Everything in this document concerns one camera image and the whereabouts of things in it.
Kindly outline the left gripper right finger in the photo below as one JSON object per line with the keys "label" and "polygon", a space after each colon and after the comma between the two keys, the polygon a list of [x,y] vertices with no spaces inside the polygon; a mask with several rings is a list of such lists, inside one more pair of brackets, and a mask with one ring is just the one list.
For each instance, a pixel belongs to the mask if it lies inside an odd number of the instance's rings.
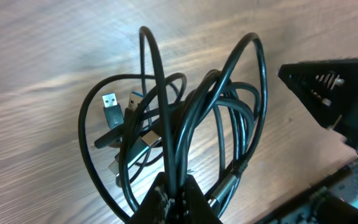
{"label": "left gripper right finger", "polygon": [[192,175],[187,175],[183,193],[178,202],[181,209],[179,217],[182,223],[222,224]]}

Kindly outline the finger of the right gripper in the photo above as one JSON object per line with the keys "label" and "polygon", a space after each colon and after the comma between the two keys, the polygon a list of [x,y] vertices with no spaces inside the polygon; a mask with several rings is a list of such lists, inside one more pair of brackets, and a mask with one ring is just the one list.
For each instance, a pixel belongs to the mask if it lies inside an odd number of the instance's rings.
{"label": "finger of the right gripper", "polygon": [[321,127],[358,146],[358,58],[284,64],[278,77]]}

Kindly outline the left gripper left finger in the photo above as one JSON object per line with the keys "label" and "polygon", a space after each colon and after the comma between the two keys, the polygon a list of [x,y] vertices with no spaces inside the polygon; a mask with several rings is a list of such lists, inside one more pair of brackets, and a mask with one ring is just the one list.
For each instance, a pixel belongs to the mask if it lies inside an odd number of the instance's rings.
{"label": "left gripper left finger", "polygon": [[169,199],[165,190],[165,173],[160,172],[127,224],[167,223],[169,207]]}

